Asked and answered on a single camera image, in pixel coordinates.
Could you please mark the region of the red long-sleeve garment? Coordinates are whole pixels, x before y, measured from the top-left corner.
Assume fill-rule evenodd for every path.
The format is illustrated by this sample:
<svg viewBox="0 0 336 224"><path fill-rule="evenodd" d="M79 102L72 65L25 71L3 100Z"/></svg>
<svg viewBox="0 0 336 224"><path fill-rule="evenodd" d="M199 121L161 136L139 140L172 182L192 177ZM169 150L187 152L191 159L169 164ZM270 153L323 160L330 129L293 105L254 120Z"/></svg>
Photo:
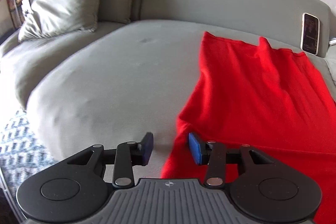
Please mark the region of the red long-sleeve garment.
<svg viewBox="0 0 336 224"><path fill-rule="evenodd" d="M306 54L205 32L199 70L161 178L204 178L191 132L230 148L249 144L311 177L322 190L315 221L335 223L335 101Z"/></svg>

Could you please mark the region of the grey-green round sofa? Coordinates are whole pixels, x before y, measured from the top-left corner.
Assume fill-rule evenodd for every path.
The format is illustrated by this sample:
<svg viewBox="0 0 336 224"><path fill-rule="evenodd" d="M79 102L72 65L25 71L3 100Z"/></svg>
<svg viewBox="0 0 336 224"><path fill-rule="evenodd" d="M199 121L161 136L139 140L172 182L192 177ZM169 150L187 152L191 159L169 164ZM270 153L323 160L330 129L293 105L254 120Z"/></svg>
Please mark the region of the grey-green round sofa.
<svg viewBox="0 0 336 224"><path fill-rule="evenodd" d="M95 32L1 46L1 110L23 108L30 129L64 159L93 144L112 148L154 134L137 177L158 177L175 137L175 119L199 77L203 32L299 52L302 15L320 21L310 60L335 94L331 11L320 0L133 0L131 22L101 22Z"/></svg>

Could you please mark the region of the blue white patterned rug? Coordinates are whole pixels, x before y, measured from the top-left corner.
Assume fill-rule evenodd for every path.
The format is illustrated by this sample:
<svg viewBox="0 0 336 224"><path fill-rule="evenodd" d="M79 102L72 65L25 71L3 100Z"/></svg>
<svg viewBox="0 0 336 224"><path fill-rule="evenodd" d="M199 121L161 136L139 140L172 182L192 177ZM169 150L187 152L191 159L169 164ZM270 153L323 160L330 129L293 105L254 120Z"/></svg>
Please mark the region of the blue white patterned rug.
<svg viewBox="0 0 336 224"><path fill-rule="evenodd" d="M57 161L37 141L24 110L18 110L1 131L1 170L13 197L30 176Z"/></svg>

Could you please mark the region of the front grey-green pillow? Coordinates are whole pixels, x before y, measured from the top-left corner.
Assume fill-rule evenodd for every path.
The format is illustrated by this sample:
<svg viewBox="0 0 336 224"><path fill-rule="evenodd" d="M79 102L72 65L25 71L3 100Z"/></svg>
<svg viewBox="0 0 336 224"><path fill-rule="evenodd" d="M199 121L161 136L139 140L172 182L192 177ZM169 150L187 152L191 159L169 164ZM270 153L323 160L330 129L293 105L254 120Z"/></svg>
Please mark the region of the front grey-green pillow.
<svg viewBox="0 0 336 224"><path fill-rule="evenodd" d="M94 32L100 0L33 0L18 40L49 39L70 32Z"/></svg>

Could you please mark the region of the smartphone in white case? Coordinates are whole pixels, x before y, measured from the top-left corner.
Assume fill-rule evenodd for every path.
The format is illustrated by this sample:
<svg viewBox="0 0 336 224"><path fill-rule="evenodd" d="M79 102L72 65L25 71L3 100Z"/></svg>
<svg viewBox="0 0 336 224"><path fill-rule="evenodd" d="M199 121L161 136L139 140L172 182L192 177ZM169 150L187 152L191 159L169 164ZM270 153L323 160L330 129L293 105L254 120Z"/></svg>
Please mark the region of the smartphone in white case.
<svg viewBox="0 0 336 224"><path fill-rule="evenodd" d="M301 49L311 55L317 55L319 49L320 21L311 14L303 13L301 30Z"/></svg>

